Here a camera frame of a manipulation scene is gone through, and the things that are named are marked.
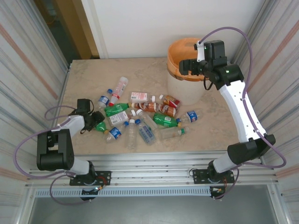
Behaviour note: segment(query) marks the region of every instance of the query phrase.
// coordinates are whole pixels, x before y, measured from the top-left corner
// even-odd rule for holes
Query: green soda bottle
[[[164,127],[181,127],[181,122],[177,122],[175,118],[171,118],[169,116],[155,113],[154,122],[158,125],[162,125]]]
[[[100,122],[95,129],[99,132],[103,132],[104,134],[108,133],[109,131],[107,130],[106,123],[104,121]]]
[[[107,117],[111,117],[122,111],[125,111],[128,108],[129,108],[128,104],[115,104],[113,106],[105,107],[105,113]]]

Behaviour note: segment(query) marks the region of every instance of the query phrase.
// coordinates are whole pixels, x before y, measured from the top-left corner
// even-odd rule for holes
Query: corrugated metal wall
[[[15,146],[51,126],[43,115],[58,104],[68,71],[60,50],[30,1],[0,4],[0,223],[12,223],[26,177],[14,167]],[[36,139],[18,153],[21,167],[36,166]]]
[[[287,158],[277,169],[279,187],[294,223],[299,223],[299,1],[269,1],[268,10],[252,30],[254,67],[249,97],[276,146]],[[249,55],[239,53],[236,61],[246,75]],[[267,164],[282,160],[270,150]]]

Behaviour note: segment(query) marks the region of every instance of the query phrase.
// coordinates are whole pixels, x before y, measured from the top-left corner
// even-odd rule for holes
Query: marble tabletop
[[[113,89],[120,77],[129,79],[128,85],[118,101],[127,103],[131,91],[144,91],[159,96],[167,94],[167,59],[157,58],[124,58],[75,60],[67,81],[62,105],[76,107],[78,98],[91,99],[95,106],[100,94]],[[228,145],[238,142],[235,123],[229,108],[220,93],[213,87],[200,101],[192,106],[181,106],[178,117],[193,109],[200,108],[202,119],[189,126],[190,133],[168,140],[158,140],[148,146],[137,135],[136,150],[125,148],[125,134],[117,141],[107,144],[103,133],[93,129],[72,138],[75,154],[122,154],[122,153],[155,153],[182,151],[226,150]],[[62,108],[60,115],[70,110]]]

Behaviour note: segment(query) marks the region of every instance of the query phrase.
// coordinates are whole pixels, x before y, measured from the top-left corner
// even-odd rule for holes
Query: plastic bottle
[[[125,111],[122,111],[108,118],[108,122],[111,127],[116,127],[120,124],[123,124],[125,121],[129,121],[128,115]]]
[[[130,109],[128,109],[126,112],[127,112],[127,115],[128,115],[128,117],[129,117],[129,119],[132,119],[133,117],[136,117],[136,116],[137,116],[135,110],[130,110]]]
[[[154,102],[144,102],[144,103],[129,103],[129,106],[136,109],[142,109],[147,112],[157,112],[159,111],[160,104]]]
[[[101,94],[101,97],[98,100],[99,111],[104,115],[104,108],[109,104],[109,97],[111,97],[112,90],[108,89],[106,92]]]
[[[170,139],[174,137],[181,136],[183,134],[189,133],[188,127],[171,127],[171,128],[165,128],[160,131],[162,139]]]
[[[129,126],[127,127],[127,138],[126,138],[126,147],[129,149],[136,148],[136,137],[137,137],[137,127],[135,120],[131,119]]]
[[[159,99],[162,100],[164,104],[169,105],[173,108],[179,108],[179,106],[181,105],[181,101],[169,95],[160,95]]]
[[[135,123],[137,124],[139,134],[143,138],[145,143],[148,145],[152,145],[156,141],[156,138],[149,126],[144,122],[141,122],[139,119],[137,119]]]
[[[200,109],[197,109],[194,111],[188,111],[182,117],[178,118],[177,122],[192,123],[200,118],[202,118],[202,112]]]
[[[165,105],[165,104],[160,104],[159,106],[159,111],[162,114],[165,114],[167,116],[170,116],[172,118],[175,118],[177,115],[177,110],[169,105]]]
[[[154,102],[155,100],[155,96],[149,95],[146,92],[130,92],[129,94],[129,102],[131,103]]]
[[[128,125],[129,123],[126,121],[121,126],[112,128],[107,134],[104,135],[106,142],[111,143],[117,140],[124,133]]]
[[[125,111],[129,108],[128,104],[115,104],[113,106],[108,106],[105,108],[105,113],[107,117],[111,117],[117,113]]]
[[[152,131],[158,128],[158,125],[153,121],[152,118],[150,118],[150,116],[146,112],[139,109],[136,113],[140,116],[141,120],[151,128]]]
[[[103,132],[104,134],[108,133],[106,123],[104,121],[100,122],[95,129],[99,132]]]
[[[109,106],[113,106],[118,101],[127,85],[128,79],[126,77],[121,77],[116,88],[113,91]]]
[[[181,127],[182,124],[181,122],[177,122],[174,118],[159,113],[155,113],[153,120],[156,124],[164,127]]]

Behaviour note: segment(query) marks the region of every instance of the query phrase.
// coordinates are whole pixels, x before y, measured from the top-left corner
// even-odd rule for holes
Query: black mounting plate
[[[222,184],[224,184],[224,181],[223,181],[224,178],[226,178],[227,183],[235,182],[234,174],[232,171],[229,171],[227,175],[225,175],[221,180],[219,180],[217,182],[213,182],[209,178],[209,172],[207,169],[193,169],[192,173],[193,173],[194,184],[204,184],[204,183],[212,183],[212,184],[222,183]]]
[[[71,177],[70,186],[104,186],[103,179],[98,178],[98,176],[104,177],[107,181],[106,185],[110,185],[111,181],[111,171],[95,171],[96,180],[91,185],[86,185],[82,183],[78,177]]]

